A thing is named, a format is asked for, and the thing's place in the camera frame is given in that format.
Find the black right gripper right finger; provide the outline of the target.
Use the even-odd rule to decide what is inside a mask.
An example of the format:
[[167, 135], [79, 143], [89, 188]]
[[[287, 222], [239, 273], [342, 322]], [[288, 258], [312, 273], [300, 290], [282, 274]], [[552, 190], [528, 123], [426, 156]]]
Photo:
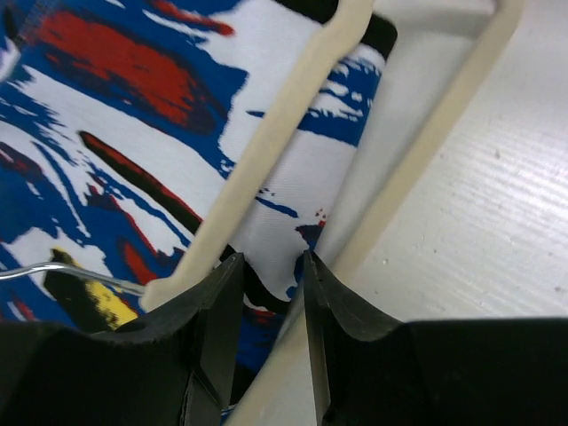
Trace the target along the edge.
[[566, 319], [402, 322], [303, 261], [318, 424], [566, 424]]

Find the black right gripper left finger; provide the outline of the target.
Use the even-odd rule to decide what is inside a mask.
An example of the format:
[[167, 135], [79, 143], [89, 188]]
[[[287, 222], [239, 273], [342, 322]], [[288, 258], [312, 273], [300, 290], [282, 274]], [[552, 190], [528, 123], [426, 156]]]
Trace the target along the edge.
[[229, 406], [244, 258], [114, 331], [1, 326], [4, 425], [217, 425]]

